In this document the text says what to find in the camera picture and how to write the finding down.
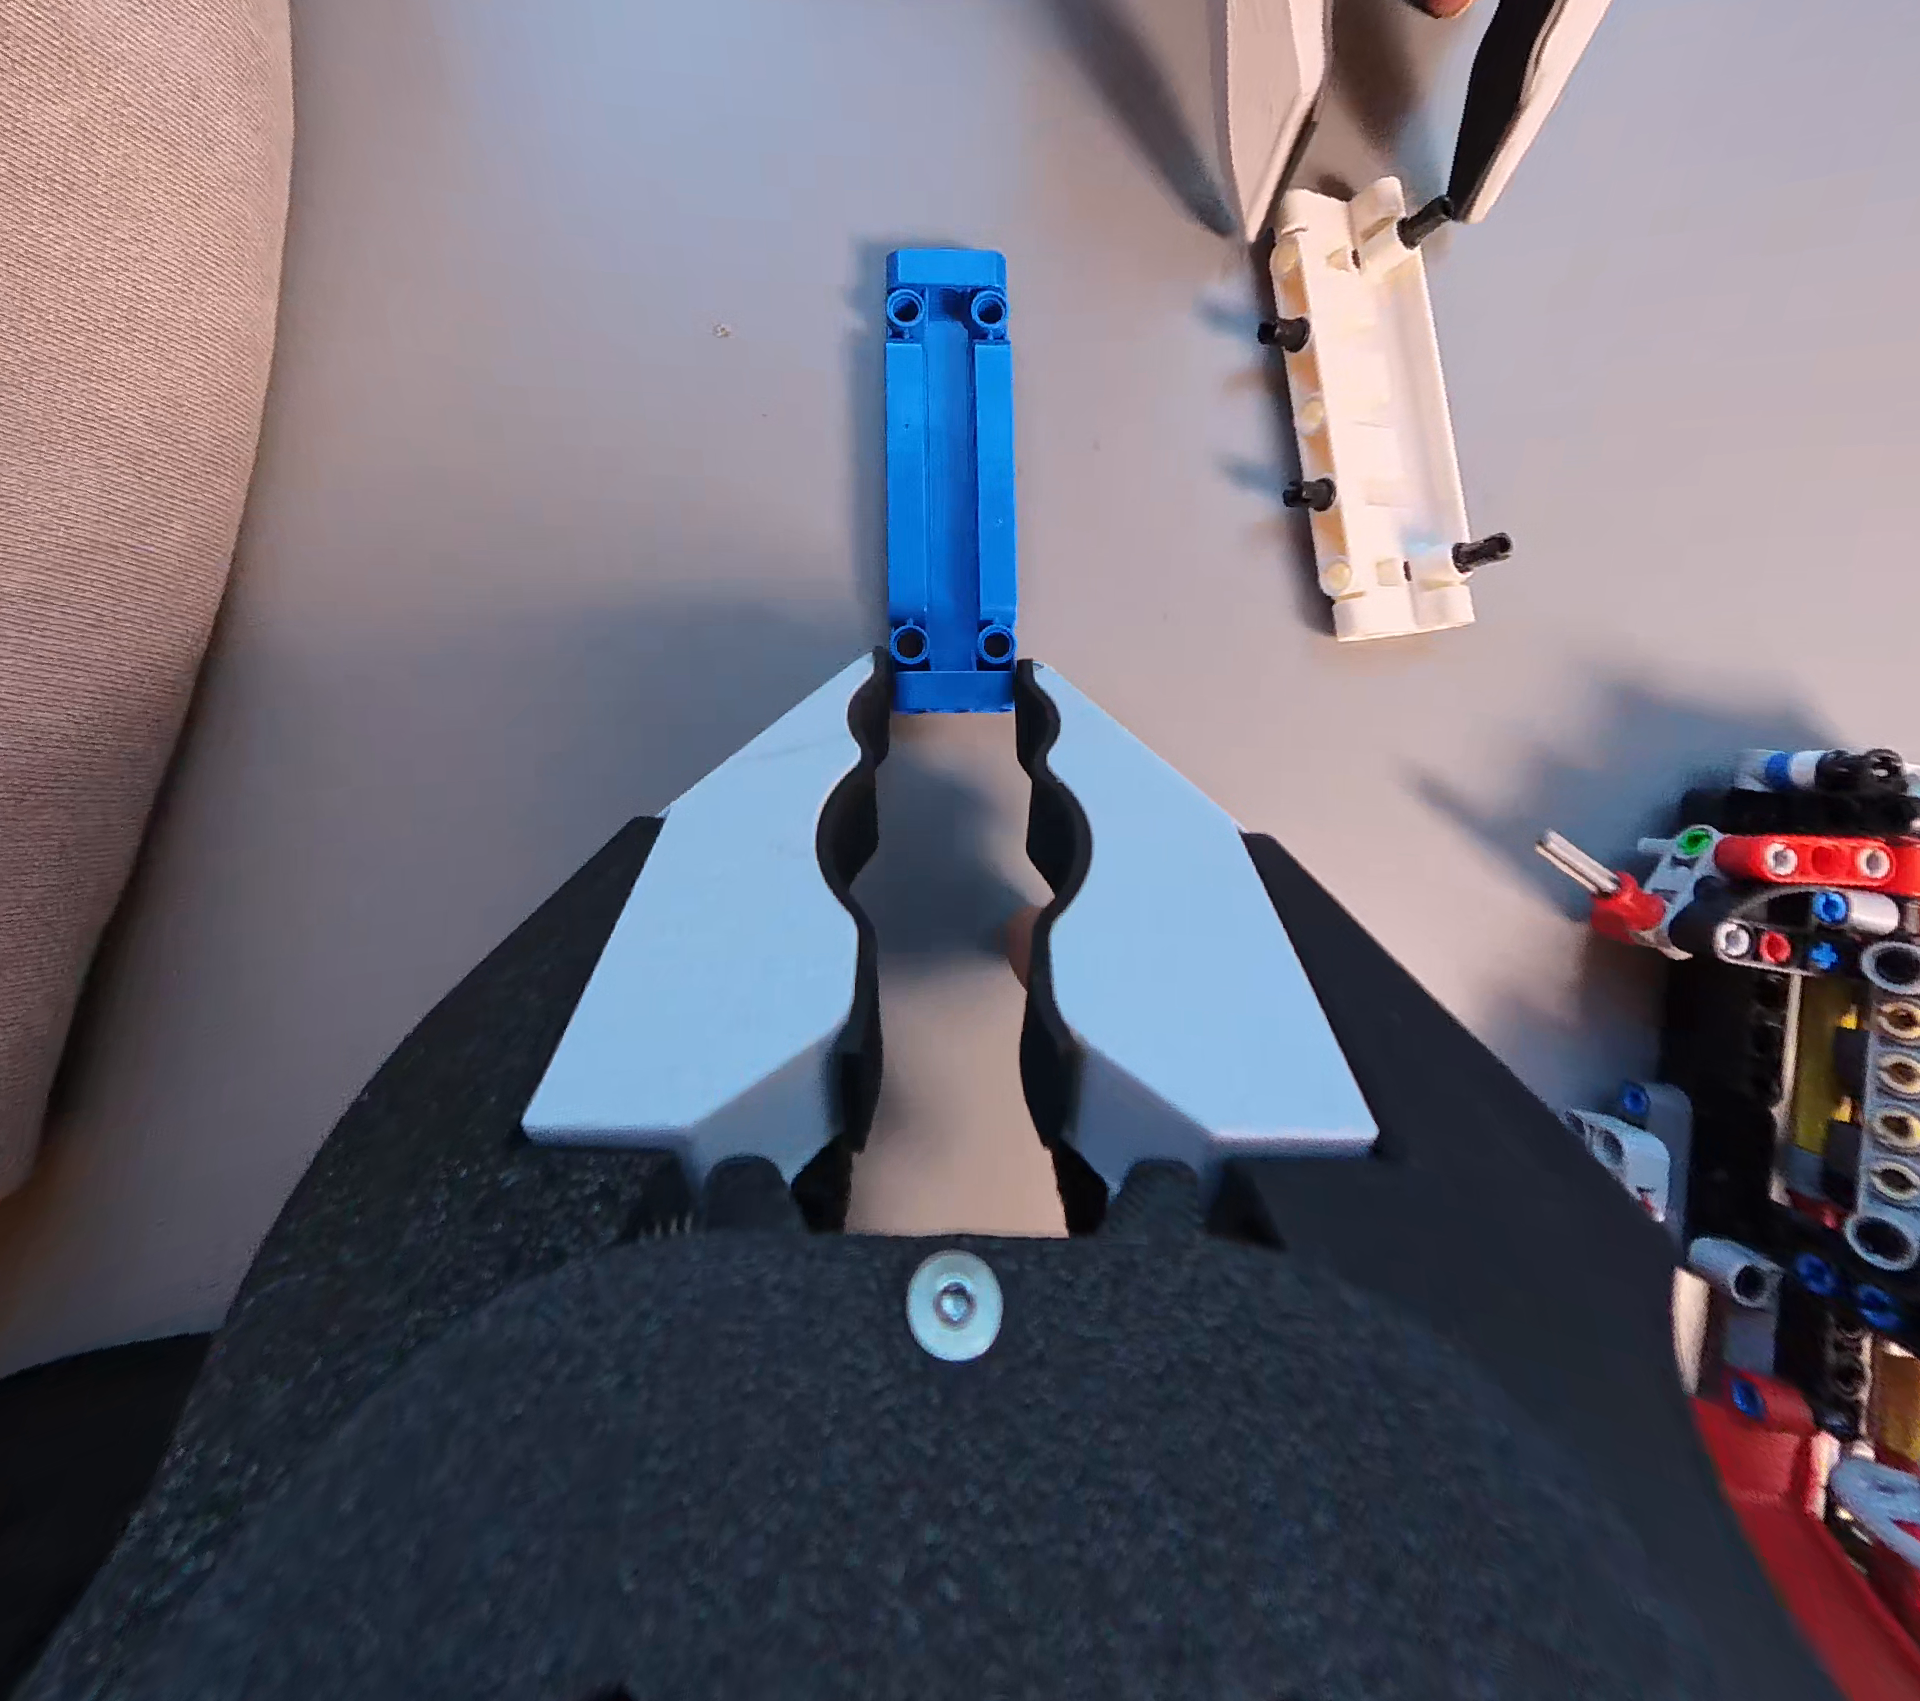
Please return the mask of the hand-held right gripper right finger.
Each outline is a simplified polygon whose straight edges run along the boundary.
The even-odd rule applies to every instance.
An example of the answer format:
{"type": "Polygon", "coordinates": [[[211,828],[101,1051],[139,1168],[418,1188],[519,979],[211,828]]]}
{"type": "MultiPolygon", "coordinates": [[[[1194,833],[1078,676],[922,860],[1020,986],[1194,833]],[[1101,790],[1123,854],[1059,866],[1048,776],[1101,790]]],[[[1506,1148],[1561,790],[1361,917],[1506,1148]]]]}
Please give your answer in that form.
{"type": "Polygon", "coordinates": [[[1377,1120],[1237,821],[1043,663],[1013,682],[1031,779],[1022,1084],[1066,1202],[1145,1160],[1207,1200],[1235,1159],[1359,1159],[1377,1120]]]}

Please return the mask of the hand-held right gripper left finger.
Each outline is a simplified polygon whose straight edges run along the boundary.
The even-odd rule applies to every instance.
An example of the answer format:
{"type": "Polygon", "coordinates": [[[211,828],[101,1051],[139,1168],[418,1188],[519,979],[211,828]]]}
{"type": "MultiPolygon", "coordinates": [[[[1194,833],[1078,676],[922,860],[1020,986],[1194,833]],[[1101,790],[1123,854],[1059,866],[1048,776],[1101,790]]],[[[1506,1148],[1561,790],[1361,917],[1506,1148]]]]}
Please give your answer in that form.
{"type": "Polygon", "coordinates": [[[877,850],[891,662],[858,658],[659,828],[522,1115],[529,1141],[672,1152],[702,1184],[863,1148],[877,1113],[877,850]]]}

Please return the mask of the white lego panel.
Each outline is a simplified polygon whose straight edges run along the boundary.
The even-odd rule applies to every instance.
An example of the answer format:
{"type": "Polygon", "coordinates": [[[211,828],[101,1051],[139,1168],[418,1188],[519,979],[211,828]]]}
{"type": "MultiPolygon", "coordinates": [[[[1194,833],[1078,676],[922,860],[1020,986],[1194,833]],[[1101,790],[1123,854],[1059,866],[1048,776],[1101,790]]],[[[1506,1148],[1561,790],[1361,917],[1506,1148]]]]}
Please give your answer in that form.
{"type": "Polygon", "coordinates": [[[1313,330],[1284,368],[1299,476],[1338,489],[1308,524],[1341,640],[1477,620],[1469,579],[1445,586],[1445,548],[1474,533],[1424,260],[1393,236],[1405,213],[1393,175],[1352,200],[1292,189],[1270,256],[1278,318],[1308,318],[1313,330]]]}

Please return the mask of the blue lego panel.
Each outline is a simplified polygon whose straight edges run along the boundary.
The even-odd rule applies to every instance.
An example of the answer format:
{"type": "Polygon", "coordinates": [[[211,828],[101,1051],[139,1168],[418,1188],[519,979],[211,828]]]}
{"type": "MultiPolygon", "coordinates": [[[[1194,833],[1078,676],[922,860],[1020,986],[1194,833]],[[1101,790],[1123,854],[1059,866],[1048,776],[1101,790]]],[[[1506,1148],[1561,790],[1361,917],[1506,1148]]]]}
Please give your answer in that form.
{"type": "Polygon", "coordinates": [[[1004,713],[1018,662],[1013,351],[1004,256],[884,264],[887,647],[899,714],[1004,713]]]}

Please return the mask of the partly built lego truck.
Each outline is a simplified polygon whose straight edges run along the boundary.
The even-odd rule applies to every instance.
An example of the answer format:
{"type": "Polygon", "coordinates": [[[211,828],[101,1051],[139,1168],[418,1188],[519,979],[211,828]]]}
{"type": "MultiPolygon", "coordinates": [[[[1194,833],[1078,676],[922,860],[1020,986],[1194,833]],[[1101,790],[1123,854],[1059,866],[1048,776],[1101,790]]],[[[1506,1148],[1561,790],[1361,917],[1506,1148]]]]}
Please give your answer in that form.
{"type": "Polygon", "coordinates": [[[1917,1697],[1917,763],[1746,751],[1634,867],[1536,848],[1669,962],[1655,1076],[1567,1126],[1685,1255],[1722,1492],[1840,1694],[1917,1697]]]}

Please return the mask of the person's beige hoodie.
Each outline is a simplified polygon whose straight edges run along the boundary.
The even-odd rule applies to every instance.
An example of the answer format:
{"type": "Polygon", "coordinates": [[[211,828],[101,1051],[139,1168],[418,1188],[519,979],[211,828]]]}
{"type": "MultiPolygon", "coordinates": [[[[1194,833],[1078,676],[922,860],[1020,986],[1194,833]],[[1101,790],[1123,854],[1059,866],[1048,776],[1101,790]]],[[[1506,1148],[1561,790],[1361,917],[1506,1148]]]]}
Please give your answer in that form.
{"type": "Polygon", "coordinates": [[[2,0],[2,1190],[228,587],[275,355],[288,0],[2,0]]]}

